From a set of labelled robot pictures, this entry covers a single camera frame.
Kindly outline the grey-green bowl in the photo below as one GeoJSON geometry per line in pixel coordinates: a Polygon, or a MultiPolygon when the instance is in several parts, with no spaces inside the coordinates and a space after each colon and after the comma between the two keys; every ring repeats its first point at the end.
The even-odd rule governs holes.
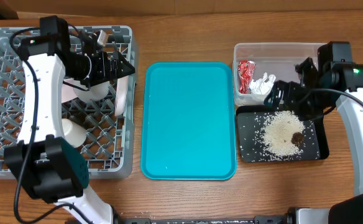
{"type": "Polygon", "coordinates": [[[91,101],[99,101],[106,97],[109,92],[109,86],[109,82],[104,82],[92,86],[88,91],[83,91],[78,88],[74,88],[73,91],[81,101],[90,103],[91,101]]]}

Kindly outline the white round plate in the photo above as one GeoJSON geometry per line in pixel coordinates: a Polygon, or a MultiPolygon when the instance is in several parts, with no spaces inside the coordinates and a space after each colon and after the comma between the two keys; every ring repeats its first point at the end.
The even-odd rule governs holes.
{"type": "Polygon", "coordinates": [[[122,77],[117,80],[116,98],[115,98],[115,116],[123,114],[126,107],[127,89],[129,77],[122,77]]]}

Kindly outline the pink bowl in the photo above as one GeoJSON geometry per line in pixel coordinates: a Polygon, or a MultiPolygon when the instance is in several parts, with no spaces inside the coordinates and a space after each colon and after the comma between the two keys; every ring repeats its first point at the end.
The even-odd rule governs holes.
{"type": "Polygon", "coordinates": [[[62,103],[74,100],[78,96],[74,92],[74,88],[66,84],[62,84],[62,103]]]}

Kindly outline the brown food scrap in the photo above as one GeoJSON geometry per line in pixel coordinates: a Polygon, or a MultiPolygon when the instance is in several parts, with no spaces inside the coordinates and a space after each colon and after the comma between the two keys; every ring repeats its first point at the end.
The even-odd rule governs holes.
{"type": "Polygon", "coordinates": [[[294,133],[291,139],[291,143],[294,144],[296,147],[299,147],[304,141],[304,135],[302,133],[294,133]]]}

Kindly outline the white tissue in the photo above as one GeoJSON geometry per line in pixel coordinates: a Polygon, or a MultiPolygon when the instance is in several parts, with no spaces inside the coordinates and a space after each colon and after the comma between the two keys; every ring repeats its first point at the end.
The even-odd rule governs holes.
{"type": "Polygon", "coordinates": [[[252,79],[249,84],[249,89],[255,95],[268,95],[275,83],[277,77],[274,74],[265,72],[262,78],[257,80],[252,79]]]}

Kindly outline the white rice pile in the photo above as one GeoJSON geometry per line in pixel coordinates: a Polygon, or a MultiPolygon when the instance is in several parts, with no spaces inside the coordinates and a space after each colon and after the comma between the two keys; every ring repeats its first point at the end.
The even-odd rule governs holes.
{"type": "Polygon", "coordinates": [[[276,156],[290,156],[298,152],[291,143],[294,133],[303,133],[305,126],[291,111],[281,111],[264,125],[263,143],[266,150],[276,156]]]}

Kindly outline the red snack wrapper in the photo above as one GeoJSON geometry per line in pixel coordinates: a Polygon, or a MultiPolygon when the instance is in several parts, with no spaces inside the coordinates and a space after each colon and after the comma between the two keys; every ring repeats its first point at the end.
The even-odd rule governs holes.
{"type": "Polygon", "coordinates": [[[237,72],[240,79],[239,93],[246,94],[252,80],[256,63],[251,60],[241,60],[237,66],[237,72]]]}

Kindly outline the white paper cup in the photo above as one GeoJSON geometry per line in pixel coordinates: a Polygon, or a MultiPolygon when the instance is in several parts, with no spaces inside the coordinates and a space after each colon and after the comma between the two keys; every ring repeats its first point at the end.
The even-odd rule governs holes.
{"type": "Polygon", "coordinates": [[[86,140],[86,129],[79,124],[69,120],[62,119],[63,132],[65,139],[73,147],[80,147],[86,140]]]}

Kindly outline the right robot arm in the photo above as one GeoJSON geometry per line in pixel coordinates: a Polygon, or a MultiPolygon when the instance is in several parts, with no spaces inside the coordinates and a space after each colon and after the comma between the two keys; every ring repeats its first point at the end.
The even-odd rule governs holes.
{"type": "Polygon", "coordinates": [[[293,208],[288,223],[363,223],[363,65],[347,57],[310,58],[295,67],[300,83],[277,81],[264,104],[283,103],[304,118],[335,107],[344,122],[354,166],[354,197],[325,208],[293,208]]]}

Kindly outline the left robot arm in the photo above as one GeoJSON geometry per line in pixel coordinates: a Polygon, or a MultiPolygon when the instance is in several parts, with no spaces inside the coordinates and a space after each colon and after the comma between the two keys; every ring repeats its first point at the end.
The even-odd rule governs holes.
{"type": "Polygon", "coordinates": [[[80,222],[119,223],[114,208],[103,202],[89,184],[88,151],[95,157],[116,151],[117,104],[107,102],[89,111],[95,101],[107,97],[112,80],[136,71],[120,52],[108,57],[95,40],[83,40],[82,51],[71,51],[68,37],[48,35],[24,39],[16,48],[25,73],[24,119],[17,144],[4,150],[4,161],[17,179],[17,190],[30,198],[67,209],[80,222]],[[74,125],[63,129],[62,88],[64,78],[86,92],[82,112],[89,129],[74,125]]]}

